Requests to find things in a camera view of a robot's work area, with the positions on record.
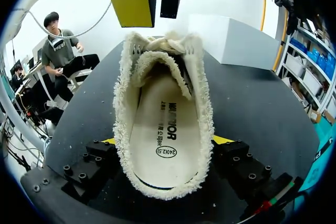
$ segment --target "man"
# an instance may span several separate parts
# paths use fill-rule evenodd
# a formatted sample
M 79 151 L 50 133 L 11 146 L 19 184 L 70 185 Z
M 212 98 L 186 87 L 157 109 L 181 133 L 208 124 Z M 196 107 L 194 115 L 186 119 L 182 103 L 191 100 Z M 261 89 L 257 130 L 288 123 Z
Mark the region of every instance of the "man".
M 58 28 L 58 13 L 52 12 L 44 19 L 45 28 L 56 36 L 73 36 L 70 30 Z M 71 47 L 76 47 L 78 52 L 83 52 L 84 48 L 77 38 L 59 39 L 48 36 L 42 47 L 42 64 L 47 73 L 55 75 L 55 89 L 59 96 L 70 102 L 74 96 L 68 89 L 68 79 L 73 73 L 83 69 L 94 69 L 99 63 L 98 55 L 85 55 L 75 57 Z
M 15 73 L 12 76 L 11 83 L 13 90 L 16 91 L 23 83 L 24 72 L 21 65 L 16 65 L 14 71 Z

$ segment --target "computer monitor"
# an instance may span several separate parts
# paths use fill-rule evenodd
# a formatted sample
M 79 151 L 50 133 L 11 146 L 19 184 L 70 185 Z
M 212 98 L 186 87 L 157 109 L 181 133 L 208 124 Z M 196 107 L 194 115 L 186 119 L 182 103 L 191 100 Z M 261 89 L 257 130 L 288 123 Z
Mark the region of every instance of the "computer monitor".
M 20 66 L 22 67 L 20 60 L 18 60 L 18 61 L 14 64 L 14 66 L 12 67 L 12 69 L 10 70 L 10 74 L 11 74 L 11 75 L 15 74 L 15 70 L 14 70 L 14 68 L 15 68 L 16 65 L 20 65 Z
M 37 62 L 42 60 L 42 48 L 37 51 Z
M 32 69 L 34 67 L 34 58 L 31 58 L 29 60 L 29 69 Z

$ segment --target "black platform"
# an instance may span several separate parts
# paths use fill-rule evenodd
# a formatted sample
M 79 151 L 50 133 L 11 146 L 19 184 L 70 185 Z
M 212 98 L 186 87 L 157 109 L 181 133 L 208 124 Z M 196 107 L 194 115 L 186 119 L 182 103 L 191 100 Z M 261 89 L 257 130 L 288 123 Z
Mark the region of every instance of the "black platform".
M 113 87 L 121 50 L 122 43 L 104 58 L 63 114 L 46 158 L 46 165 L 59 174 L 86 152 L 86 143 L 113 137 Z M 287 172 L 305 178 L 319 140 L 286 85 L 272 71 L 221 65 L 208 53 L 204 62 L 215 134 L 246 142 L 254 157 L 272 167 L 273 177 Z M 146 223 L 236 223 L 247 206 L 212 167 L 202 189 L 172 201 L 143 196 L 120 172 L 89 205 L 116 218 Z

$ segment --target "hand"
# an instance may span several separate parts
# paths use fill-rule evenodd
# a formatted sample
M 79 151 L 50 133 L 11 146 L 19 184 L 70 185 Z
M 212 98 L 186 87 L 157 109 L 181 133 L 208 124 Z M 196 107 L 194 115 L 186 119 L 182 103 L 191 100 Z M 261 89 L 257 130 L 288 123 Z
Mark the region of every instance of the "hand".
M 62 73 L 60 72 L 61 68 L 55 69 L 55 75 L 56 76 L 61 76 Z
M 77 43 L 76 48 L 79 53 L 82 53 L 84 51 L 84 47 L 80 43 Z

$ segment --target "white fuzzy shoe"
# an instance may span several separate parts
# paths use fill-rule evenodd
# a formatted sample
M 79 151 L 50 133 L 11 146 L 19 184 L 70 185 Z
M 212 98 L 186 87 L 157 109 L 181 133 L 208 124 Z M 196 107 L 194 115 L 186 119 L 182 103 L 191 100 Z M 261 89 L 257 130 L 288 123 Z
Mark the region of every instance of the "white fuzzy shoe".
M 137 190 L 170 200 L 201 188 L 214 128 L 200 38 L 127 36 L 113 106 L 120 163 Z

